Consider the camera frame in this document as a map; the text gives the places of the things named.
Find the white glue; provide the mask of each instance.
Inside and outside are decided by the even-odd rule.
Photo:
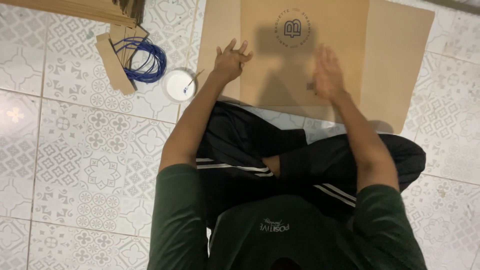
[[[189,100],[195,94],[196,88],[195,81],[192,82],[192,79],[192,76],[185,71],[173,70],[163,78],[164,92],[174,102]]]

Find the stack of paper bags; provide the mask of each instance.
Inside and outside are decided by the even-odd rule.
[[[0,0],[0,3],[136,27],[144,0]]]
[[[122,48],[128,41],[120,41],[128,37],[135,37],[134,40],[142,41],[146,36],[145,30],[139,26],[128,28],[119,25],[110,25],[110,33],[96,36],[95,47],[102,58],[110,84],[114,90],[120,90],[123,95],[135,92],[132,82],[127,78],[123,69],[130,69],[132,55],[135,50]],[[128,47],[135,48],[136,46],[130,44]]]
[[[378,131],[399,134],[433,19],[384,0],[208,0],[197,69],[213,69],[217,46],[246,39],[254,58],[221,100],[341,123],[313,91],[314,53],[325,43],[361,112]]]

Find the printed logo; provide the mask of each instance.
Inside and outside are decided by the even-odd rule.
[[[284,35],[294,37],[301,35],[301,22],[299,19],[285,22]]]
[[[290,224],[283,224],[282,221],[271,221],[266,218],[262,223],[260,223],[260,231],[271,232],[271,233],[282,233],[290,230]]]
[[[308,42],[310,32],[310,18],[300,9],[286,9],[276,18],[274,27],[275,38],[285,48],[294,49],[303,46]]]

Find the dark green shirt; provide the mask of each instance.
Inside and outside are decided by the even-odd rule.
[[[207,254],[205,200],[185,164],[156,179],[148,270],[270,270],[279,258],[313,269],[426,269],[400,194],[372,185],[357,195],[353,231],[298,196],[239,205],[218,218]]]

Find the man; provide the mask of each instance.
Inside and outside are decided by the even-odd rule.
[[[253,57],[246,41],[235,43],[217,48],[214,70],[163,148],[148,269],[426,269],[400,196],[424,169],[422,149],[377,135],[324,46],[317,95],[347,135],[307,146],[303,130],[216,102]]]

